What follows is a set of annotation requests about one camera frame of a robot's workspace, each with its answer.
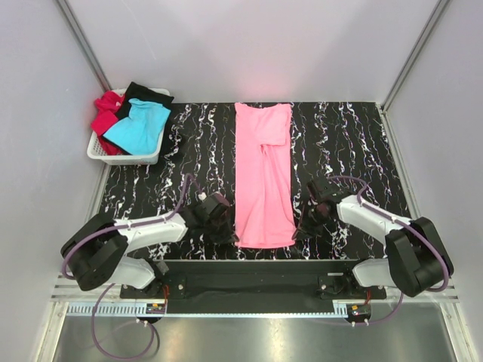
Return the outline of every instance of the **pink t-shirt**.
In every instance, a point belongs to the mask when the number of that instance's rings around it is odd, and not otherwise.
[[[292,110],[236,103],[235,232],[239,247],[294,244],[291,204]]]

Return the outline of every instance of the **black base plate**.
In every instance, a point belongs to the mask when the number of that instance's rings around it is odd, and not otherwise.
[[[321,275],[318,277],[318,285],[320,289],[320,298],[323,300],[351,300],[351,299],[362,299],[366,300],[368,297],[368,291],[371,292],[371,299],[385,299],[386,291],[384,289],[379,289],[379,287],[369,287],[364,288],[356,285],[348,287],[341,283],[341,275]]]
[[[322,299],[321,278],[347,272],[359,262],[167,260],[169,272],[164,278],[170,290],[168,314],[333,312],[332,300],[342,298]],[[363,293],[344,299],[365,299],[365,296]],[[164,295],[161,288],[156,296],[128,288],[122,290],[121,298],[163,299]],[[386,293],[375,288],[371,298],[385,299]]]

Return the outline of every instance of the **metal frame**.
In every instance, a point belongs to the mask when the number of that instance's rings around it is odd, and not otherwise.
[[[72,35],[77,41],[79,49],[84,54],[85,59],[87,60],[89,66],[92,69],[92,72],[99,81],[100,86],[104,91],[111,90],[111,84],[109,83],[109,80],[107,79],[102,66],[100,66],[99,60],[97,60],[97,57],[92,50],[89,41],[87,40],[84,32],[82,31],[81,25],[77,20],[77,17],[74,15],[74,12],[70,7],[69,2],[67,0],[55,0],[55,3],[59,8],[62,17],[66,21],[67,26],[70,28]]]
[[[71,302],[67,310],[67,316],[90,317],[95,302]],[[149,313],[148,305],[153,304],[152,300],[148,302],[139,302],[138,300],[128,300],[124,302],[101,302],[96,317],[132,317],[132,318],[149,318],[153,317],[153,313]],[[347,318],[346,303],[332,301],[334,311],[319,313],[238,313],[238,314],[221,314],[221,313],[170,313],[163,314],[164,318]]]
[[[101,87],[107,91],[111,89],[109,80],[107,79],[98,59],[95,56],[82,28],[75,17],[68,0],[55,0],[57,3],[61,15],[64,17],[67,25],[72,31],[72,34],[77,41],[82,53],[84,54],[92,72],[97,77]],[[378,106],[380,117],[383,122],[383,126],[386,130],[386,136],[389,142],[389,147],[392,152],[392,156],[395,160],[396,169],[398,175],[401,178],[401,184],[403,186],[403,191],[408,202],[409,210],[412,216],[419,215],[419,208],[414,198],[414,193],[411,188],[411,184],[407,177],[407,172],[405,169],[404,162],[401,158],[401,153],[399,147],[392,131],[391,124],[386,118],[385,112],[392,105],[397,93],[399,92],[401,86],[403,85],[405,79],[407,78],[409,72],[414,66],[417,58],[419,57],[423,47],[426,45],[429,37],[434,31],[438,21],[440,21],[442,14],[445,12],[451,0],[438,0],[437,5],[433,9],[423,31],[421,32],[416,44],[414,45],[408,59],[406,60],[404,66],[402,67],[394,85],[391,88],[387,98],[384,100],[382,106]],[[109,166],[105,165],[102,172],[100,173],[100,178],[98,186],[93,194],[91,204],[89,207],[89,212],[86,217],[91,218],[98,210],[100,202],[103,197],[103,189],[106,184],[106,179],[109,175]],[[119,292],[120,286],[113,287],[109,293],[106,295],[107,302],[120,302]],[[77,284],[73,281],[68,281],[67,279],[59,276],[57,280],[57,285],[54,290],[54,295],[52,296],[51,303],[48,307],[48,314],[45,322],[45,328],[43,330],[42,336],[40,338],[40,344],[38,346],[38,351],[35,354],[35,360],[44,362],[52,361],[57,348],[57,343],[60,338],[60,334],[63,327],[63,322],[65,321],[66,314],[69,310],[69,302],[73,301],[89,301],[94,302],[97,300],[103,288],[98,288],[97,290],[92,290],[91,292],[81,292]],[[398,297],[398,292],[396,290],[387,290],[388,299],[386,301],[376,301],[390,303]],[[478,356],[475,352],[474,345],[464,321],[463,314],[460,309],[459,301],[457,298],[456,290],[451,283],[449,288],[445,293],[439,295],[434,295],[431,293],[422,293],[417,298],[408,299],[406,298],[404,302],[436,302],[441,306],[441,311],[443,313],[446,327],[448,329],[449,336],[451,338],[451,343],[453,345],[455,354],[458,360],[478,360]]]
[[[382,104],[382,109],[384,112],[387,112],[389,107],[392,105],[396,95],[398,94],[401,86],[404,84],[409,72],[413,68],[413,65],[416,63],[417,58],[421,54],[424,46],[426,45],[429,37],[431,36],[432,32],[436,28],[436,25],[441,19],[441,16],[445,12],[446,8],[450,4],[451,0],[438,0],[435,8],[432,10],[431,15],[429,16],[426,25],[423,28],[423,31],[420,33],[420,36],[416,40],[416,44],[413,46],[406,63],[403,65],[397,79],[394,82],[389,94],[386,97]]]
[[[383,122],[383,127],[386,131],[386,137],[388,139],[389,147],[391,149],[392,156],[395,161],[395,166],[398,171],[398,175],[401,178],[401,184],[403,186],[403,191],[405,193],[406,200],[408,202],[408,207],[411,212],[412,217],[419,215],[419,208],[417,202],[414,198],[414,193],[411,188],[411,184],[407,177],[405,164],[401,158],[401,153],[398,147],[398,143],[394,137],[392,126],[387,119],[385,112],[378,105],[378,110],[380,113],[381,120]],[[100,178],[98,187],[94,192],[89,213],[86,219],[91,218],[98,210],[100,202],[103,197],[103,189],[106,184],[106,179],[109,175],[109,166],[105,166]],[[95,302],[99,297],[100,293],[105,289],[97,288],[91,292],[82,292],[78,288],[78,285],[74,281],[67,280],[61,275],[57,280],[57,285],[52,296],[52,302],[50,305],[50,318],[46,324],[44,335],[42,338],[42,343],[39,346],[37,353],[37,361],[51,361],[55,355],[57,343],[59,342],[60,333],[62,330],[63,322],[65,316],[68,312],[69,302]],[[121,291],[121,286],[113,287],[105,297],[106,302],[111,302],[112,305],[116,306],[119,303],[126,303],[126,299],[120,299],[119,294]],[[397,300],[399,293],[393,288],[387,289],[387,299],[386,300],[374,300],[373,303],[384,303],[389,304]],[[137,300],[136,302],[160,302],[163,303],[164,300],[160,299],[154,301],[152,299]],[[343,300],[337,300],[336,303],[343,305]],[[465,322],[463,313],[460,308],[459,300],[457,298],[457,291],[454,289],[452,281],[446,291],[443,293],[421,293],[416,298],[406,298],[404,303],[437,303],[441,308],[443,318],[445,321],[446,328],[448,330],[448,335],[450,336],[451,344],[458,361],[477,361],[478,355],[475,351],[475,347],[471,340],[467,324]],[[200,315],[184,315],[184,317],[190,318],[202,318],[202,317],[228,317],[224,314],[210,314],[200,316]],[[240,318],[260,318],[260,315],[240,315]],[[263,316],[264,318],[307,318],[304,314],[267,314]]]
[[[411,213],[411,217],[417,218],[420,216],[420,209],[417,206],[416,198],[414,197],[414,192],[408,179],[408,173],[406,171],[405,163],[402,160],[401,151],[395,138],[394,130],[392,129],[391,122],[389,121],[386,112],[383,111],[382,107],[379,105],[377,108],[386,131],[386,137],[392,157],[394,158],[396,170],[398,171],[398,175],[401,179],[409,212]],[[432,295],[432,293],[427,292],[423,294],[426,294],[428,298],[433,298],[433,302],[439,303],[457,360],[478,361],[478,353],[476,352],[471,334],[469,333],[468,324],[465,321],[465,317],[463,311],[461,310],[460,302],[457,299],[457,292],[454,289],[452,280],[450,280],[450,284],[448,285],[446,291],[438,293],[443,294],[443,300],[437,300],[438,294]]]

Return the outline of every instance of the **white basket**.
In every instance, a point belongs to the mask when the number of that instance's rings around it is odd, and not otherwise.
[[[161,94],[166,94],[169,96],[169,91],[166,89],[162,88],[150,88],[152,91],[155,91],[157,93]],[[124,94],[126,91],[126,88],[124,89],[115,89],[113,92],[116,92],[119,96]],[[101,160],[106,162],[107,164],[111,165],[126,165],[126,164],[155,164],[158,162],[159,158],[159,151],[161,151],[161,144],[163,141],[163,133],[165,132],[165,129],[161,131],[159,134],[159,140],[158,140],[158,147],[156,148],[156,151],[152,153],[151,155],[116,155],[116,156],[109,156],[106,154],[106,152],[103,150],[103,148],[100,146],[99,140],[97,139],[97,135],[95,132],[92,132],[91,134],[91,139],[89,140],[89,146],[88,146],[88,156],[92,158],[93,160]]]

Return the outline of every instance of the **purple cable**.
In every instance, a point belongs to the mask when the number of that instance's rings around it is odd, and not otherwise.
[[[151,323],[144,324],[144,325],[149,326],[149,328],[151,329],[151,339],[150,339],[148,345],[146,346],[146,348],[141,353],[139,353],[139,354],[137,354],[136,356],[133,356],[133,357],[119,357],[119,356],[115,356],[114,354],[110,354],[108,351],[106,351],[100,345],[100,343],[99,343],[99,341],[97,340],[97,337],[96,337],[96,329],[95,329],[95,325],[94,325],[94,320],[95,320],[95,317],[96,317],[97,308],[99,307],[99,303],[100,303],[101,299],[107,294],[107,292],[109,291],[109,289],[111,289],[114,286],[115,286],[115,284],[112,283],[111,285],[109,285],[106,288],[106,290],[104,290],[102,292],[102,294],[99,296],[99,299],[96,302],[96,305],[94,306],[94,309],[92,310],[92,315],[91,315],[91,334],[92,334],[92,340],[94,341],[94,344],[97,347],[97,349],[102,354],[104,354],[106,357],[112,358],[113,360],[137,360],[138,358],[141,358],[142,356],[144,356],[148,352],[148,350],[152,346],[152,343],[154,342],[154,336],[155,336],[156,330],[155,330],[154,326]]]
[[[365,182],[363,179],[359,179],[358,177],[353,177],[353,176],[332,176],[328,177],[328,179],[350,179],[352,181],[357,181],[358,183],[362,183],[363,187],[360,189],[357,193],[357,201],[359,204],[363,207],[365,207],[368,210],[371,210],[372,212],[376,213],[377,215],[383,217],[384,219],[387,219],[392,222],[392,217],[388,215],[387,213],[384,213],[383,211],[377,209],[376,207],[373,207],[371,204],[365,202],[365,200],[362,198],[362,194],[368,189],[369,185],[367,182]],[[416,238],[418,238],[428,249],[429,251],[435,256],[435,258],[438,260],[441,269],[443,271],[443,284],[440,287],[437,288],[429,288],[428,291],[430,292],[441,292],[446,289],[449,283],[450,275],[448,272],[448,267],[445,264],[445,261],[439,255],[438,251],[435,249],[434,246],[431,245],[431,243],[423,237],[417,230],[415,230],[413,227],[411,227],[408,224],[405,224],[401,220],[395,218],[394,223],[398,224],[399,226],[402,226],[403,228],[407,229],[411,234],[413,234]]]
[[[99,230],[99,231],[97,231],[97,232],[95,232],[93,234],[90,234],[89,236],[86,236],[81,241],[79,241],[67,253],[66,257],[62,261],[62,267],[61,267],[62,275],[65,278],[67,278],[67,279],[70,279],[70,280],[73,280],[74,279],[74,277],[72,275],[68,275],[67,274],[67,266],[69,264],[69,261],[72,258],[72,255],[74,255],[77,252],[77,250],[79,250],[81,247],[83,247],[86,243],[88,243],[92,239],[95,239],[98,236],[107,234],[108,232],[114,232],[115,230],[129,229],[129,228],[134,228],[134,227],[139,227],[139,226],[147,226],[147,225],[156,224],[157,222],[166,222],[169,219],[171,219],[174,215],[176,215],[176,213],[180,210],[181,206],[183,205],[183,199],[184,199],[184,197],[186,195],[186,192],[188,190],[188,181],[190,181],[191,183],[194,183],[195,186],[196,186],[196,188],[198,189],[198,192],[200,194],[202,193],[202,189],[199,186],[199,184],[196,182],[195,177],[191,173],[187,173],[185,175],[185,179],[184,179],[184,182],[183,182],[183,188],[181,190],[180,200],[178,201],[178,203],[177,203],[177,205],[174,208],[174,210],[173,210],[172,213],[170,213],[168,216],[166,216],[165,218],[162,218],[162,219],[154,219],[154,220],[149,220],[149,221],[136,222],[136,223],[131,224],[131,225],[114,225],[114,226],[110,226],[109,228],[101,229],[101,230]]]
[[[388,219],[392,222],[392,217],[390,215],[388,215],[387,213],[384,213],[383,211],[381,211],[381,210],[379,210],[375,207],[372,207],[370,204],[365,202],[365,200],[362,198],[362,194],[369,187],[368,183],[365,182],[363,179],[359,179],[358,177],[353,177],[353,176],[331,176],[331,177],[328,177],[328,179],[329,180],[330,179],[336,179],[336,180],[348,179],[348,180],[351,180],[351,181],[357,181],[358,183],[361,183],[363,186],[357,193],[357,201],[359,202],[359,204],[362,207],[365,207],[366,209],[369,209],[369,210],[373,211],[374,213],[376,213],[377,215],[379,215],[379,216],[381,216],[385,219]],[[438,251],[431,245],[431,243],[425,237],[423,237],[417,230],[412,228],[410,225],[405,224],[404,222],[402,222],[399,219],[395,219],[394,222],[396,224],[402,226],[403,228],[407,229],[414,236],[416,236],[424,245],[426,245],[426,247],[429,249],[429,251],[431,251],[431,253],[435,256],[435,258],[438,260],[439,264],[441,265],[441,268],[443,270],[443,284],[438,288],[429,288],[428,290],[431,291],[431,292],[440,292],[440,291],[446,289],[446,287],[448,286],[448,282],[449,282],[448,268],[446,267],[445,261],[443,260],[443,258],[441,258]],[[398,304],[396,305],[396,307],[394,307],[394,309],[384,318],[378,319],[377,321],[372,321],[369,324],[370,325],[381,324],[381,323],[387,322],[389,319],[393,318],[395,313],[399,310],[399,308],[401,308],[402,300],[403,300],[404,296],[405,295],[403,294],[403,292],[401,292],[401,296],[399,297],[399,301],[398,301]],[[350,326],[351,325],[351,324],[335,324],[335,323],[331,323],[331,322],[328,322],[328,321],[324,321],[322,323],[330,324],[330,325],[337,325],[337,326],[342,326],[342,325]],[[365,324],[357,323],[355,325],[356,326],[364,326]]]
[[[127,326],[131,326],[133,324],[136,324],[137,322],[136,321],[128,321],[128,322],[124,322],[123,324],[120,324],[118,325],[116,328],[114,328],[114,330],[111,331],[110,334],[108,334],[107,336],[104,336],[103,338],[99,339],[97,338],[97,341],[99,343],[102,343],[102,342],[105,342],[107,339],[109,338],[112,338],[117,332],[119,332],[120,330],[123,330],[124,328],[126,328]],[[79,349],[90,349],[92,347],[95,347],[96,345],[94,343],[92,343],[91,345],[82,345],[82,343],[79,342],[79,337],[78,335],[76,334],[76,332],[74,331],[73,333],[73,339],[74,339],[74,342],[75,344],[77,345],[77,347]]]
[[[166,217],[163,217],[162,219],[155,219],[155,220],[149,220],[149,221],[144,221],[144,222],[136,222],[132,225],[115,225],[115,226],[110,226],[109,228],[105,228],[105,229],[102,229],[102,230],[99,230],[93,234],[90,234],[89,236],[86,236],[84,239],[82,239],[78,244],[76,244],[66,255],[66,257],[64,258],[64,261],[62,262],[62,275],[67,278],[67,279],[74,279],[74,277],[72,275],[68,275],[67,274],[67,266],[69,264],[69,261],[70,261],[70,258],[72,258],[72,255],[75,254],[75,252],[77,252],[77,250],[79,250],[81,247],[83,247],[86,243],[88,243],[89,241],[97,238],[98,236],[100,235],[103,235],[103,234],[106,234],[108,232],[113,232],[115,230],[121,230],[121,229],[128,229],[130,227],[139,227],[139,226],[147,226],[147,225],[152,225],[152,224],[156,224],[157,222],[166,222],[168,221],[169,219],[171,219],[174,215],[176,215],[176,213],[180,210],[181,206],[183,205],[183,200],[186,196],[186,192],[188,191],[188,185],[189,185],[189,181],[191,183],[194,183],[196,188],[198,189],[198,192],[201,194],[202,193],[202,189],[201,187],[199,186],[199,184],[196,182],[196,179],[195,177],[191,174],[191,173],[187,173],[185,175],[185,179],[184,179],[184,182],[183,182],[183,187],[181,189],[181,196],[180,196],[180,200],[178,201],[176,207],[174,208],[174,210]],[[151,325],[151,324],[147,324],[149,326],[149,328],[151,329],[151,339],[148,343],[148,345],[146,346],[146,348],[141,352],[139,353],[138,355],[136,356],[133,356],[133,357],[118,357],[118,356],[115,356],[114,354],[110,354],[108,351],[104,350],[102,348],[102,346],[100,345],[100,342],[97,340],[97,337],[96,337],[96,331],[95,331],[95,326],[94,326],[94,320],[95,320],[95,315],[96,315],[96,312],[97,312],[97,308],[99,307],[99,304],[100,304],[100,301],[102,300],[102,298],[107,294],[107,292],[112,288],[114,287],[115,284],[110,284],[106,290],[104,290],[100,296],[99,296],[99,299],[97,300],[95,306],[94,306],[94,309],[92,310],[92,315],[91,315],[91,333],[92,333],[92,339],[94,341],[94,345],[97,347],[97,349],[102,353],[104,354],[106,357],[109,357],[109,358],[112,358],[113,360],[136,360],[138,358],[141,358],[142,356],[144,356],[147,351],[151,348],[152,346],[152,343],[154,342],[154,337],[157,333],[156,329]]]

